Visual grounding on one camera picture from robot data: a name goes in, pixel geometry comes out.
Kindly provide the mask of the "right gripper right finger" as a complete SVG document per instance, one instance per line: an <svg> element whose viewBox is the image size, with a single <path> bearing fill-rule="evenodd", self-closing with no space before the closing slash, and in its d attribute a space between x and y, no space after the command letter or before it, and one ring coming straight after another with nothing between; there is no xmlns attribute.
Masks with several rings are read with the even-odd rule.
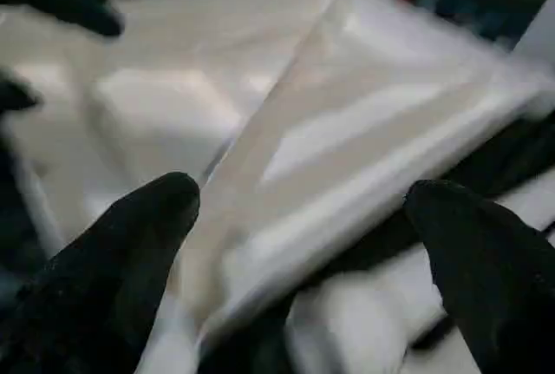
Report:
<svg viewBox="0 0 555 374"><path fill-rule="evenodd" d="M443 307L483 373L554 371L554 248L516 213L445 180L418 180L403 210Z"/></svg>

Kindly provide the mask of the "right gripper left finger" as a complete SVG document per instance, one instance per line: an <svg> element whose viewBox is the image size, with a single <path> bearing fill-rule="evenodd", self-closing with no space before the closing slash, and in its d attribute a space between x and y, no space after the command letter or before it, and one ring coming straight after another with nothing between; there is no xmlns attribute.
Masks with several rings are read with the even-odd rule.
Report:
<svg viewBox="0 0 555 374"><path fill-rule="evenodd" d="M2 372L134 372L199 206L183 172L112 204L17 294L1 324Z"/></svg>

